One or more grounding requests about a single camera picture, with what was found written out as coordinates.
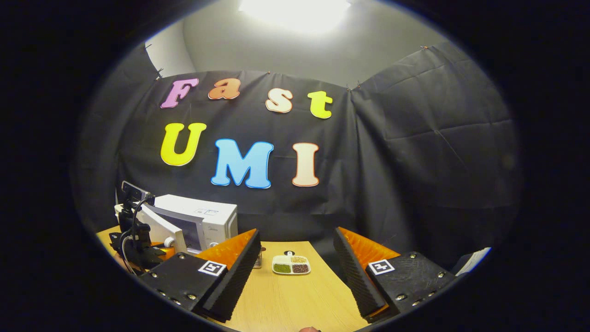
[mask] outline letter u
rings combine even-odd
[[[188,125],[188,130],[191,132],[188,136],[188,143],[183,153],[177,154],[174,152],[174,146],[178,139],[178,133],[184,128],[182,123],[169,123],[166,125],[166,135],[162,142],[162,149],[160,156],[162,160],[171,166],[183,166],[188,164],[196,153],[196,146],[199,144],[201,132],[207,128],[204,123],[191,123]]]

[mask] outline blue letter m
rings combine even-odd
[[[246,180],[246,186],[250,188],[270,188],[268,180],[268,156],[274,146],[267,142],[256,142],[252,145],[246,157],[238,149],[238,144],[233,139],[218,139],[215,146],[219,149],[217,170],[211,178],[211,183],[216,185],[229,185],[227,169],[230,169],[231,177],[235,185],[240,185],[250,170],[250,176]]]

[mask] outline black cloth backdrop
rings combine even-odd
[[[258,228],[261,240],[309,240],[342,277],[332,245],[336,226],[398,252],[417,250],[450,269],[462,255],[497,245],[516,215],[522,181],[510,114],[476,63],[450,43],[411,54],[350,91],[260,71],[155,80],[145,51],[136,55],[144,61],[128,65],[144,66],[145,76],[109,88],[112,94],[103,89],[98,99],[111,103],[93,105],[80,136],[74,192],[95,230],[116,225],[114,188],[127,180],[157,196],[237,204],[240,232]],[[240,95],[208,99],[214,83],[229,77],[240,79]],[[199,84],[177,107],[160,108],[174,81],[193,78]],[[266,109],[275,87],[293,93],[289,113]],[[329,119],[310,112],[307,94],[319,90],[333,99]],[[207,125],[194,159],[181,167],[160,157],[164,127],[172,122],[185,125],[177,152],[184,151],[190,123]],[[234,139],[242,155],[257,141],[273,144],[271,187],[213,185],[221,138]],[[299,142],[319,146],[315,187],[291,183],[292,146]]]

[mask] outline white wall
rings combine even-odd
[[[162,77],[193,73],[195,66],[186,50],[184,20],[180,20],[160,31],[145,43],[146,50],[156,70]]]
[[[252,18],[238,11],[241,1],[218,0],[185,18],[196,71],[272,71],[355,87],[420,45],[446,40],[412,12],[379,0],[349,0],[339,25],[321,34]]]

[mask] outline white microwave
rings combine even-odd
[[[115,206],[115,212],[121,209],[122,204]],[[137,219],[150,225],[153,242],[167,243],[172,237],[178,251],[197,254],[238,234],[237,213],[235,204],[164,195],[156,197],[154,206],[144,204]]]

